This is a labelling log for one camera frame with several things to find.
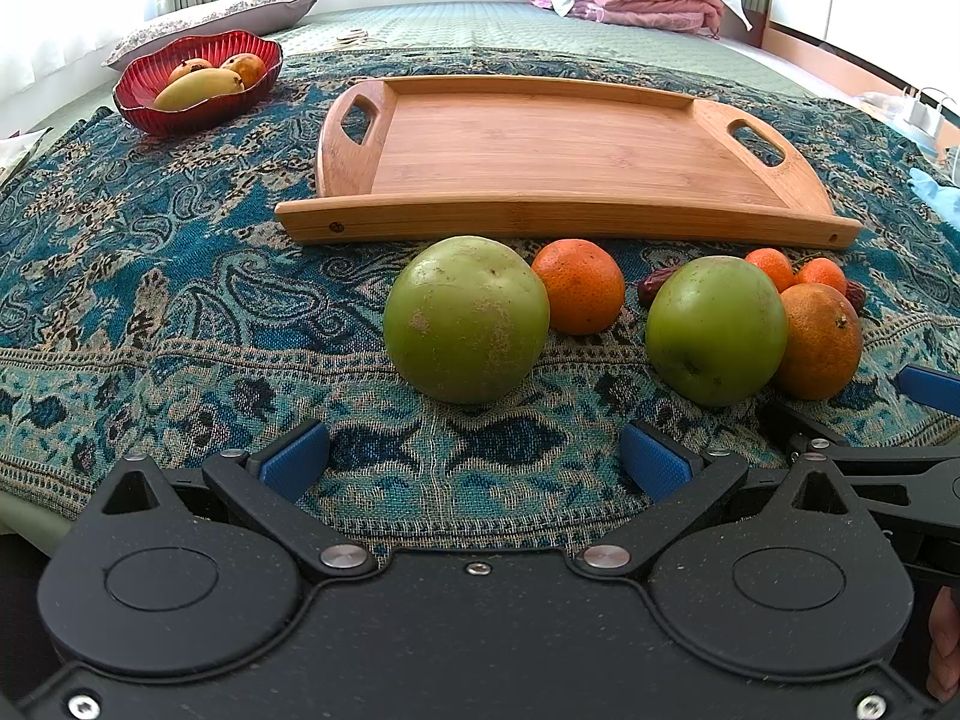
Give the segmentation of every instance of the scalloped red bowl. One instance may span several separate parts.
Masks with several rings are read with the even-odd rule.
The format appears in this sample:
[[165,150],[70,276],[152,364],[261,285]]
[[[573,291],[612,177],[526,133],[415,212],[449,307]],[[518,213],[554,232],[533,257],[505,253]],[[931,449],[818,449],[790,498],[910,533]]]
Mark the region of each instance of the scalloped red bowl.
[[[218,68],[236,53],[255,53],[267,66],[262,79],[250,89],[210,98],[182,111],[150,108],[167,85],[171,71],[185,59],[200,57]],[[133,60],[113,87],[113,102],[124,119],[144,132],[161,138],[190,135],[246,113],[265,100],[282,67],[283,50],[272,40],[238,29],[222,35],[190,35]]]

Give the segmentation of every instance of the blue gripper pad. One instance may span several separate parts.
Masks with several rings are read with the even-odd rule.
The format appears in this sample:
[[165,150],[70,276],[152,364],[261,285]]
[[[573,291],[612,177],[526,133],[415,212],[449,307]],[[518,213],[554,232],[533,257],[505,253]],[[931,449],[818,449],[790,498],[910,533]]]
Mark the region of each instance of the blue gripper pad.
[[275,493],[296,502],[323,476],[329,458],[330,433],[311,419],[253,455],[248,468]]
[[917,403],[960,416],[960,376],[906,365],[896,375],[896,388]]
[[654,503],[704,468],[699,455],[640,419],[632,420],[620,434],[620,464]]

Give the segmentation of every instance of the human hand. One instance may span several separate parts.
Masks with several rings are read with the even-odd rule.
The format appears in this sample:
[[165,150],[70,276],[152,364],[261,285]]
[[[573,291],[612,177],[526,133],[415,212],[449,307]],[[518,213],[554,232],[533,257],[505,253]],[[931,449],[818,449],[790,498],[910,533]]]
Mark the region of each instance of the human hand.
[[930,610],[930,676],[926,689],[940,702],[957,693],[960,683],[960,610],[949,587],[941,587]]

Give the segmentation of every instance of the small orange fruit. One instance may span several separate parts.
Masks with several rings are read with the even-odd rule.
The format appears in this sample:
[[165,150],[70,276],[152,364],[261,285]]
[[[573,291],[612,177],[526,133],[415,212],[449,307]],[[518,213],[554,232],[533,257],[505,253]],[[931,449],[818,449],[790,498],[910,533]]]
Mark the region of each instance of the small orange fruit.
[[797,284],[781,300],[788,329],[774,383],[795,398],[833,397],[860,365],[863,336],[856,311],[826,284]]
[[840,295],[847,293],[847,278],[843,275],[840,266],[826,257],[817,257],[810,260],[797,271],[797,284],[826,284],[837,290]]
[[195,70],[205,70],[206,68],[211,67],[213,67],[213,65],[211,65],[205,59],[200,59],[200,57],[196,57],[195,59],[185,59],[179,63],[178,66],[174,67],[169,79],[167,79],[167,86],[176,80],[182,79],[188,73],[193,73]]
[[774,248],[758,248],[743,259],[770,276],[777,292],[781,293],[793,286],[793,266],[784,252]]
[[546,287],[555,330],[587,336],[616,322],[623,306],[623,274],[597,244],[554,241],[539,251],[531,268]]
[[230,57],[220,66],[224,70],[232,70],[237,76],[243,79],[245,89],[250,89],[253,84],[262,79],[267,71],[267,66],[263,60],[255,53],[237,53]]

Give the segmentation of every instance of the bed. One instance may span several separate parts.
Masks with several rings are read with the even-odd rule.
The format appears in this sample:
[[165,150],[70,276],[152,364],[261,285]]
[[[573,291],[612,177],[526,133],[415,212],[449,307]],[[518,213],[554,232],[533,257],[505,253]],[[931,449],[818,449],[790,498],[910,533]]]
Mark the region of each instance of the bed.
[[[336,47],[346,28],[368,37]],[[784,458],[755,429],[763,391],[708,412],[656,378],[628,290],[601,337],[553,336],[530,381],[489,407],[417,395],[380,337],[390,283],[422,242],[294,245],[272,218],[313,196],[323,115],[352,82],[390,74],[571,76],[716,98],[779,129],[837,212],[866,227],[840,255],[867,286],[856,379],[791,403],[853,442],[960,435],[893,376],[960,359],[960,235],[906,188],[920,154],[856,110],[716,41],[560,19],[528,5],[440,4],[330,14],[278,36],[270,103],[181,141],[143,136],[98,90],[0,196],[0,520],[51,551],[117,457],[196,466],[256,449],[304,418],[331,428],[328,473],[299,505],[379,554],[417,546],[576,548],[641,511],[617,436],[644,418],[694,450]],[[528,259],[539,243],[510,242]],[[606,241],[628,282],[742,245]],[[790,252],[799,258],[805,252]]]

